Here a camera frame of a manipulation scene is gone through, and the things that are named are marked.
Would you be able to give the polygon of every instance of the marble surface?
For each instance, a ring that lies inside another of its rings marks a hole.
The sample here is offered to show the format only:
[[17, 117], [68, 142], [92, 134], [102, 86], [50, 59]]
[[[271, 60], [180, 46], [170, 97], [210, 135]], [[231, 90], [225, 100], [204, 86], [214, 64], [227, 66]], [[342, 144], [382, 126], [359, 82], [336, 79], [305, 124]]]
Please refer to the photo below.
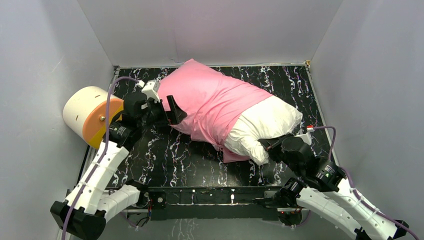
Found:
[[[302, 65], [290, 66], [234, 66], [214, 67], [227, 76], [249, 82], [303, 113], [300, 129], [321, 126], [322, 118], [308, 78]], [[121, 69], [119, 77], [130, 76], [139, 80], [161, 80], [175, 68]], [[135, 84], [119, 82], [115, 95], [124, 98], [136, 91]], [[316, 155], [326, 156], [330, 145], [324, 131], [312, 135], [312, 149]], [[120, 187], [129, 179], [150, 187], [241, 187], [283, 185], [294, 174], [283, 163], [271, 162], [258, 166], [253, 161], [223, 163], [223, 155], [212, 145], [191, 141], [188, 135], [171, 127], [153, 127], [144, 130], [142, 139], [121, 163], [109, 187]]]

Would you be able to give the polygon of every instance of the white pillow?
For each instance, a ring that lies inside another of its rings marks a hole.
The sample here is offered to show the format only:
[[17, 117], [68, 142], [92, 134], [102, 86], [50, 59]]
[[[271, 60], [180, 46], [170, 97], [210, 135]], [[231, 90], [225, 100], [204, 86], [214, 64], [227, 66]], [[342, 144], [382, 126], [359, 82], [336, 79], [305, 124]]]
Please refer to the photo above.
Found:
[[302, 113], [276, 96], [246, 109], [225, 139], [230, 151], [249, 156], [256, 164], [269, 162], [268, 153], [258, 141], [291, 133], [301, 123]]

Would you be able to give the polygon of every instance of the pillow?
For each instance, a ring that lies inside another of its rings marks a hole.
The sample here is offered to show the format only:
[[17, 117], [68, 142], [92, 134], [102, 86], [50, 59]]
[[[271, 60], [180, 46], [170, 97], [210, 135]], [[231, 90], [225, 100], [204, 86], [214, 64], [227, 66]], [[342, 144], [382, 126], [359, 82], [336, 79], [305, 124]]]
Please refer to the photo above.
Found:
[[300, 120], [296, 120], [302, 118], [294, 107], [267, 91], [225, 76], [193, 59], [160, 81], [158, 95], [165, 111], [170, 110], [166, 96], [173, 95], [187, 113], [180, 124], [172, 127], [190, 135], [193, 141], [207, 142], [223, 151], [224, 163], [250, 158], [258, 164], [266, 163], [268, 157], [263, 148], [260, 150], [258, 139], [292, 131], [291, 126], [299, 124]]

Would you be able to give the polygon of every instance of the pink fabric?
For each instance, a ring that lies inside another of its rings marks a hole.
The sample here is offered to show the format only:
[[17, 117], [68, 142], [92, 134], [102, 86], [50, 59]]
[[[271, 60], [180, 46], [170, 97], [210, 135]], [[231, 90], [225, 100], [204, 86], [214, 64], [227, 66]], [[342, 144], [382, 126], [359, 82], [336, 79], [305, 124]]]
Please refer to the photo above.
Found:
[[237, 119], [248, 108], [271, 97], [248, 82], [225, 76], [193, 59], [160, 81], [158, 91], [166, 111], [167, 96], [173, 95], [187, 117], [172, 127], [193, 141], [208, 142], [223, 151], [223, 162], [248, 160], [224, 146]]

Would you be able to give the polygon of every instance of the gray floor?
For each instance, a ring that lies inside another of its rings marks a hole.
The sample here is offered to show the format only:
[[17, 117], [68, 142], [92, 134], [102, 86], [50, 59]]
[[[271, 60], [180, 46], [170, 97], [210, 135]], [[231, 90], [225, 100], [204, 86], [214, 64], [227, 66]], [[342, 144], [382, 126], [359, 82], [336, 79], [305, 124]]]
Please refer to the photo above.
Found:
[[177, 219], [152, 221], [135, 231], [120, 216], [110, 220], [99, 240], [347, 240], [340, 229], [312, 214], [295, 230], [261, 219]]

